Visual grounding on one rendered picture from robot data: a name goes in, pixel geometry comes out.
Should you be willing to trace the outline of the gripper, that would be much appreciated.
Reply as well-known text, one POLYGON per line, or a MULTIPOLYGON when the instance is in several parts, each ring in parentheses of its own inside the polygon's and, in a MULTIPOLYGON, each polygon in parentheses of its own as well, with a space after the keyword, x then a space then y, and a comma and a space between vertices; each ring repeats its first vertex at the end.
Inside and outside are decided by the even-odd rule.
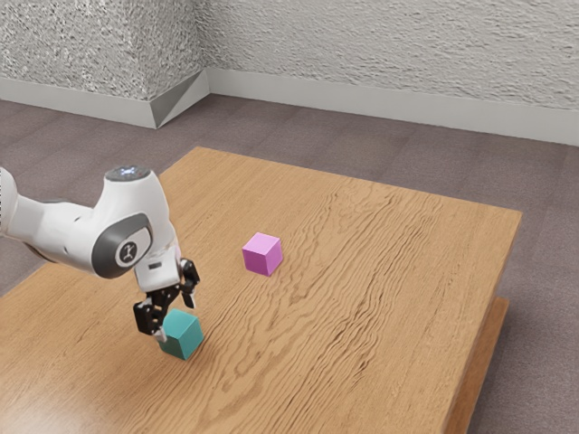
POLYGON ((195 264, 185 258, 180 260, 182 283, 147 292, 147 298, 133 306, 138 331, 152 335, 157 341, 166 340, 163 324, 167 310, 181 293, 185 305, 195 308, 195 287, 200 282, 195 264))

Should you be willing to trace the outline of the teal block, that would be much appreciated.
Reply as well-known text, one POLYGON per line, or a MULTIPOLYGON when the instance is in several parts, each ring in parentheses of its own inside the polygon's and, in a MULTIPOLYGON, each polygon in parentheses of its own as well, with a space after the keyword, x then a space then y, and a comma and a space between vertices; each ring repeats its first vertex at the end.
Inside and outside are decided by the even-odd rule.
POLYGON ((182 360, 187 360, 204 340, 198 317, 179 309, 167 314, 163 327, 166 341, 159 344, 161 350, 182 360))

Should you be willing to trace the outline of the pink block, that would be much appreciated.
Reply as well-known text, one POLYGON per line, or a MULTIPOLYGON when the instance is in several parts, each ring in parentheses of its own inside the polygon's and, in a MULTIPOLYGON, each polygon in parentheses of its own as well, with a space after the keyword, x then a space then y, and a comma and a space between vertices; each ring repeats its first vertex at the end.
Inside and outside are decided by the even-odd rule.
POLYGON ((242 255, 247 270, 270 276, 283 261, 280 238, 256 232, 242 247, 242 255))

